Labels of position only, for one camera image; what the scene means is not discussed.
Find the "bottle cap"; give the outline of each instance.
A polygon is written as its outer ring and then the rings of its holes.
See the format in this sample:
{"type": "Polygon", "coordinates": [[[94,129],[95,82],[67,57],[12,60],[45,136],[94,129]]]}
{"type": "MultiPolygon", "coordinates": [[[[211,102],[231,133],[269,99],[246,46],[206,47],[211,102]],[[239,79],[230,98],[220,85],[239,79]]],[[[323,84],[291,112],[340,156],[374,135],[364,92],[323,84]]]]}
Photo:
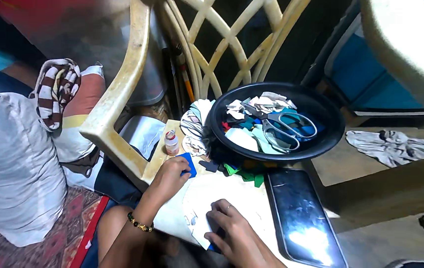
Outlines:
{"type": "Polygon", "coordinates": [[[175,137],[176,137],[176,133],[173,130],[168,131],[166,133],[166,139],[168,140],[173,140],[175,137]]]}

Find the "person's left hand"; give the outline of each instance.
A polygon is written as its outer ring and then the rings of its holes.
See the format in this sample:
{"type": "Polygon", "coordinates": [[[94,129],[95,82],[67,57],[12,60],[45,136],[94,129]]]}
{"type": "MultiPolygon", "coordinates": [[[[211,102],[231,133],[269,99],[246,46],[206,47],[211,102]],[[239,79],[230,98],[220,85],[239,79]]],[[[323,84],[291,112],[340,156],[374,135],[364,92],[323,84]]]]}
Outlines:
{"type": "Polygon", "coordinates": [[[179,192],[191,176],[190,173],[181,176],[183,170],[191,171],[189,162],[184,157],[176,156],[168,159],[159,168],[156,177],[144,194],[150,194],[157,200],[158,205],[162,206],[179,192]]]}

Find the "finger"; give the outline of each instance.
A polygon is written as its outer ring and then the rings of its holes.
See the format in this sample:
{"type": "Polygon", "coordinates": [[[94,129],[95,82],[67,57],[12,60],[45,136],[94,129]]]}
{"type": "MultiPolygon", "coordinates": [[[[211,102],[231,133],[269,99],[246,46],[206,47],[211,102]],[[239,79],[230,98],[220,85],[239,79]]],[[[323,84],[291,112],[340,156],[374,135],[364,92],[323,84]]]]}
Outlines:
{"type": "Polygon", "coordinates": [[[186,174],[184,174],[184,175],[182,175],[181,176],[181,181],[183,182],[183,183],[185,183],[190,177],[191,177],[191,175],[192,174],[190,174],[190,173],[186,173],[186,174]]]}
{"type": "Polygon", "coordinates": [[[242,216],[240,212],[226,199],[220,199],[215,201],[212,204],[212,207],[214,207],[216,210],[222,211],[224,214],[230,217],[242,216]]]}
{"type": "Polygon", "coordinates": [[[191,167],[189,166],[189,164],[186,164],[184,162],[180,162],[179,167],[181,168],[181,170],[185,170],[188,172],[191,171],[191,167]]]}
{"type": "Polygon", "coordinates": [[[187,159],[185,159],[183,156],[176,156],[176,157],[174,157],[174,160],[176,160],[178,162],[186,163],[187,165],[189,164],[189,162],[187,161],[187,159]]]}
{"type": "Polygon", "coordinates": [[[232,254],[230,246],[217,234],[208,232],[204,234],[204,238],[214,243],[226,257],[229,257],[232,254]]]}
{"type": "Polygon", "coordinates": [[[206,215],[209,218],[213,219],[225,231],[227,231],[229,229],[231,219],[227,215],[225,215],[224,213],[217,211],[217,210],[211,210],[211,211],[207,212],[206,215]]]}

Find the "red mattress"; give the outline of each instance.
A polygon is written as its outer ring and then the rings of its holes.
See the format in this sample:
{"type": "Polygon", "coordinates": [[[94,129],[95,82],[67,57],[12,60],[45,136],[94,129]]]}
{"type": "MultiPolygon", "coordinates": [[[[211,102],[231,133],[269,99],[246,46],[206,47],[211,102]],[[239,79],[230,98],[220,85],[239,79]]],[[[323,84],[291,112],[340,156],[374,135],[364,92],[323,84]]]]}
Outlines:
{"type": "Polygon", "coordinates": [[[0,235],[0,267],[80,267],[107,203],[107,197],[69,187],[63,213],[43,242],[15,247],[0,235]]]}

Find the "plastic container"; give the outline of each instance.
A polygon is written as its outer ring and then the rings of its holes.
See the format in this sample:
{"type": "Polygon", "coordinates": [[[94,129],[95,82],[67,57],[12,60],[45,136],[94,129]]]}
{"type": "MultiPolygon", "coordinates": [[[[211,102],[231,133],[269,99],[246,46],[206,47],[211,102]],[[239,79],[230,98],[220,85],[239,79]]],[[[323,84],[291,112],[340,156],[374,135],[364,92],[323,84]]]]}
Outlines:
{"type": "Polygon", "coordinates": [[[208,119],[213,133],[225,147],[247,158],[261,161],[300,161],[322,155],[340,141],[345,125],[344,118],[338,108],[314,89],[277,82],[247,84],[226,92],[215,101],[208,119]],[[225,137],[221,124],[227,117],[226,105],[234,100],[245,100],[248,97],[260,96],[265,91],[287,97],[298,107],[298,112],[309,114],[324,125],[325,129],[319,132],[314,139],[301,143],[296,151],[284,155],[254,152],[233,143],[225,137]]]}
{"type": "Polygon", "coordinates": [[[164,144],[168,155],[174,156],[179,152],[179,140],[173,130],[166,133],[166,137],[164,137],[164,144]]]}

